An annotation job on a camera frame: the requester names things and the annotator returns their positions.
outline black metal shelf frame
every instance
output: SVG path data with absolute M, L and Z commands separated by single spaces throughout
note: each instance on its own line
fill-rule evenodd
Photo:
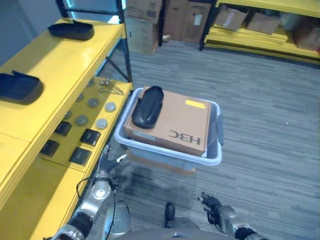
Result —
M 100 14 L 100 15 L 108 15 L 108 16 L 118 16 L 119 23 L 124 25 L 124 29 L 126 29 L 125 25 L 125 14 L 122 6 L 121 0 L 115 0 L 117 11 L 105 11 L 105 10 L 87 10 L 82 8 L 70 8 L 66 7 L 64 4 L 64 0 L 55 0 L 59 11 L 63 18 L 70 18 L 69 12 L 76 12 L 76 13 L 88 13 L 88 14 Z M 125 67 L 126 73 L 125 74 L 112 60 L 111 57 L 119 44 L 122 44 L 122 50 L 124 53 L 124 60 L 125 60 Z M 122 38 L 117 45 L 113 48 L 110 56 L 106 57 L 106 64 L 109 62 L 120 74 L 124 77 L 129 83 L 132 83 L 132 72 L 131 72 L 131 64 L 130 64 L 130 55 L 129 55 L 129 48 L 128 48 L 128 40 L 127 38 Z
M 217 14 L 218 14 L 218 10 L 219 10 L 219 8 L 216 7 L 217 0 L 205 0 L 204 2 L 210 3 L 211 4 L 211 8 L 210 8 L 209 15 L 208 15 L 208 18 L 207 18 L 206 23 L 205 23 L 204 30 L 202 32 L 202 36 L 201 36 L 200 42 L 199 42 L 199 51 L 202 51 L 204 49 L 204 47 L 205 47 L 205 42 L 204 41 L 205 41 L 206 35 L 209 33 L 211 25 L 214 22 Z

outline stacked cardboard boxes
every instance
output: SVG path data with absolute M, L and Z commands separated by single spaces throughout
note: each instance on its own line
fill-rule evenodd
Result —
M 125 26 L 131 52 L 150 55 L 156 51 L 162 3 L 163 0 L 126 0 Z
M 188 0 L 166 0 L 164 35 L 172 40 L 198 43 L 204 31 L 211 4 Z

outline shelving unit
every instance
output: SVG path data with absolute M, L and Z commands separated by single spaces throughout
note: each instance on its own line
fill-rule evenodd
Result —
M 302 62 L 318 64 L 320 62 L 320 55 L 316 51 L 298 48 L 291 36 L 290 32 L 283 31 L 283 37 L 287 38 L 286 42 L 278 42 L 267 38 L 263 40 L 253 40 L 245 26 L 242 26 L 235 34 L 231 30 L 225 30 L 225 32 L 217 34 L 217 26 L 213 24 L 216 15 L 218 14 L 218 7 L 220 4 L 230 4 L 262 9 L 271 9 L 288 13 L 295 13 L 311 17 L 320 17 L 320 1 L 318 0 L 291 0 L 290 2 L 285 0 L 217 0 L 215 5 L 211 8 L 208 21 L 206 23 L 201 42 L 200 50 L 204 47 L 207 48 L 222 48 L 229 50 L 236 50 L 248 53 L 255 53 L 261 55 L 268 55 L 273 57 L 280 57 L 286 59 L 292 59 Z
M 71 117 L 63 120 L 72 125 L 67 136 L 54 132 L 49 137 L 60 144 L 54 155 L 37 155 L 0 211 L 0 239 L 39 240 L 52 237 L 72 215 L 78 201 L 76 185 L 80 180 L 90 176 L 132 89 L 131 83 L 113 81 L 124 95 L 99 92 L 103 78 L 93 79 L 94 84 L 82 91 L 83 99 L 75 102 L 70 108 Z M 99 105 L 95 108 L 88 107 L 87 102 L 90 98 L 97 98 Z M 115 103 L 114 112 L 105 111 L 108 102 Z M 88 117 L 88 123 L 78 126 L 75 119 L 82 114 Z M 95 126 L 96 121 L 101 118 L 108 122 L 105 129 Z M 86 129 L 101 134 L 95 146 L 80 141 Z M 85 165 L 69 161 L 76 147 L 91 152 Z M 80 191 L 85 184 L 86 182 L 83 182 L 80 185 Z
M 41 96 L 30 105 L 0 100 L 0 239 L 52 237 L 74 211 L 78 201 L 75 187 L 91 175 L 133 89 L 124 13 L 121 0 L 116 2 L 117 12 L 99 14 L 117 14 L 121 24 L 78 19 L 93 25 L 94 36 L 87 41 L 54 37 L 46 30 L 0 67 L 0 73 L 15 70 L 38 77 L 44 85 Z M 61 0 L 57 3 L 65 17 L 57 23 L 72 21 L 66 18 L 66 12 L 83 10 L 65 8 Z M 110 59 L 118 43 L 122 44 L 127 74 Z M 94 84 L 87 86 L 105 59 L 128 81 L 112 80 L 123 94 L 107 92 L 115 88 L 112 84 L 99 92 L 102 87 L 99 77 L 94 77 Z M 84 98 L 76 102 L 80 93 Z M 93 97 L 99 100 L 99 105 L 90 108 L 87 101 Z M 115 111 L 105 111 L 108 102 L 115 103 Z M 71 123 L 71 130 L 65 137 L 59 136 L 54 130 L 68 110 L 73 114 L 64 121 Z M 82 127 L 75 123 L 81 114 L 88 117 L 88 123 Z M 99 118 L 107 120 L 105 129 L 95 127 Z M 95 146 L 80 141 L 86 129 L 100 133 Z M 60 144 L 52 157 L 39 153 L 48 139 Z M 69 161 L 76 147 L 91 152 L 86 164 Z

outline plastic storage bin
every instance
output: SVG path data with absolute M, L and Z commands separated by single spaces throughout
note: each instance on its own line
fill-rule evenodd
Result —
M 199 164 L 215 166 L 221 162 L 222 145 L 224 142 L 223 121 L 220 107 L 214 101 L 209 101 L 211 102 L 211 114 L 207 150 L 201 156 L 174 151 L 127 138 L 124 125 L 142 90 L 142 88 L 138 88 L 133 92 L 131 99 L 122 114 L 120 122 L 115 129 L 114 136 L 118 143 L 126 145 L 129 151 L 137 157 L 171 165 L 184 170 L 191 170 Z

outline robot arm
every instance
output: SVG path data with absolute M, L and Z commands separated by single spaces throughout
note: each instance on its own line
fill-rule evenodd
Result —
M 245 223 L 231 206 L 222 205 L 217 198 L 204 192 L 198 200 L 209 208 L 204 209 L 207 212 L 207 219 L 219 231 L 240 240 L 268 240 Z
M 116 189 L 109 178 L 109 173 L 127 156 L 124 154 L 116 160 L 107 160 L 108 152 L 109 146 L 106 145 L 99 159 L 97 174 L 93 179 L 88 197 L 82 201 L 70 220 L 58 230 L 51 240 L 85 240 L 89 235 L 101 205 Z

